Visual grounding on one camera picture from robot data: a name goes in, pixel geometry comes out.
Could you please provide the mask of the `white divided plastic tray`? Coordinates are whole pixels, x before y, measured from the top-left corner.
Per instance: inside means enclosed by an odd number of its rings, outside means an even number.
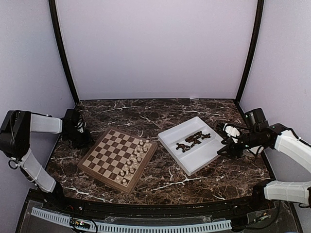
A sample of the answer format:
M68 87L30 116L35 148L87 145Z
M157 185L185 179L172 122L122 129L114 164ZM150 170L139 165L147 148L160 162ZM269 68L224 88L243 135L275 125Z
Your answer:
M188 176L218 158L223 147L221 136L197 116L159 133L158 140Z

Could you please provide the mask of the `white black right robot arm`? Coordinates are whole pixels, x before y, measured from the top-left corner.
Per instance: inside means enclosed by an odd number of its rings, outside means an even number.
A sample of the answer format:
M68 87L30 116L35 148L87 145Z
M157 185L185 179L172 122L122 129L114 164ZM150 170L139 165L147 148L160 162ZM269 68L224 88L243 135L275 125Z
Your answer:
M311 145L296 132L281 123L270 125L261 108L244 114L245 127L233 123L221 124L226 138L218 155L231 159L241 158L243 153L258 156L268 150L269 155L284 156L307 172L311 170ZM268 200L281 200L301 204L305 208L311 206L310 181L281 181L278 176L266 179L253 187L252 196L248 199L248 207L259 210Z

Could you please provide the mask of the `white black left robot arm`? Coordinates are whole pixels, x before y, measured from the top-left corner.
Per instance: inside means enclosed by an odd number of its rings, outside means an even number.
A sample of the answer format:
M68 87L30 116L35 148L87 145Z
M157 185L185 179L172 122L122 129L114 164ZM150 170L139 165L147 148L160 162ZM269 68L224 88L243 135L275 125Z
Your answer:
M11 169L20 169L28 181L36 184L57 211L69 207L59 181L50 176L35 158L30 147L31 133L59 134L73 149L82 149L93 139L82 115L67 109L63 118L30 111L10 110L0 127L0 150L9 158Z

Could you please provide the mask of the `wooden chess board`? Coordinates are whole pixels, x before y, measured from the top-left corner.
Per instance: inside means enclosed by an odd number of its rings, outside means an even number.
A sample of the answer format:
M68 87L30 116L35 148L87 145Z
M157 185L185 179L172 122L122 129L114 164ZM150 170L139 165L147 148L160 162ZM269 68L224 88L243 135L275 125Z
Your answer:
M156 142L110 127L78 168L106 185L131 193L156 149Z

